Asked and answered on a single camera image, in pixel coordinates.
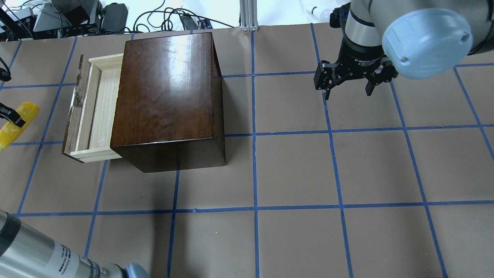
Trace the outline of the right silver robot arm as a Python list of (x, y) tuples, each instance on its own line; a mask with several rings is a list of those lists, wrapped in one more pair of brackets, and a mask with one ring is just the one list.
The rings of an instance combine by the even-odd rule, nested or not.
[(466, 56), (493, 50), (492, 0), (351, 0), (329, 17), (342, 41), (334, 63), (319, 61), (316, 90), (366, 79), (365, 93), (401, 75), (426, 79)]

